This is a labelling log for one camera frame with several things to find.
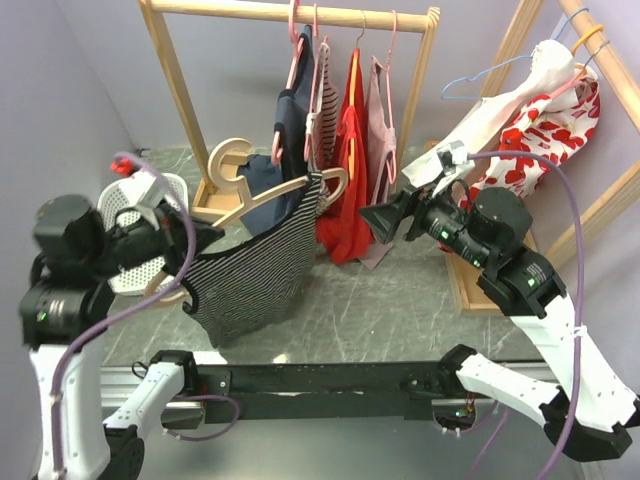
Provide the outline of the black white striped tank top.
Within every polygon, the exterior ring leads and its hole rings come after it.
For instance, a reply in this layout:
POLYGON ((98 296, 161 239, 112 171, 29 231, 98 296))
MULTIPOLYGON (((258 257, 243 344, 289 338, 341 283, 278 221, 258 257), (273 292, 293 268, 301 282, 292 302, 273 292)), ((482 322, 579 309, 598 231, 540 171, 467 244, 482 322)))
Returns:
POLYGON ((200 254, 181 280, 191 300, 183 311, 215 348, 282 319, 314 265, 321 175, 279 223, 226 251, 200 254))

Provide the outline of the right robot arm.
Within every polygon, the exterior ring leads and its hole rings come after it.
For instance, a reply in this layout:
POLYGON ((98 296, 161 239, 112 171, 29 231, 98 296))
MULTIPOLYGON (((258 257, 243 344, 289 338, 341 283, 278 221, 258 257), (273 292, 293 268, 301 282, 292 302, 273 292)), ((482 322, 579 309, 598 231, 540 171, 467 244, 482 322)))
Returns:
POLYGON ((575 327, 576 308, 551 263, 523 242, 532 217, 503 187, 481 191, 471 209, 455 204, 449 191, 405 189, 389 203, 363 207, 359 214, 375 237, 390 242, 400 222, 413 222, 405 235, 439 241, 477 268, 477 284, 522 330, 556 377, 538 382, 499 365, 475 349, 458 345, 440 360, 437 382, 450 398, 467 391, 491 397, 527 416, 578 462, 620 458, 639 424, 639 398, 611 369, 587 334, 575 327))

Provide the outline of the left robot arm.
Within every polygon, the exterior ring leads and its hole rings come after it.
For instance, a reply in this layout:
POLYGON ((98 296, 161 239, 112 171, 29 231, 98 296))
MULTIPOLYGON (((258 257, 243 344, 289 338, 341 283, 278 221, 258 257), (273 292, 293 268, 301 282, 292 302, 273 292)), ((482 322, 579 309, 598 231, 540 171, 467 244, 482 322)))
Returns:
POLYGON ((42 425, 39 479, 134 479, 145 442, 161 426, 173 399, 186 402, 200 388, 189 352, 158 355, 124 405, 104 415, 101 366, 118 274, 163 257, 178 276, 198 249, 221 236, 167 202, 126 227, 106 228, 81 195, 46 202, 33 237, 39 253, 19 305, 23 341, 38 382, 42 425))

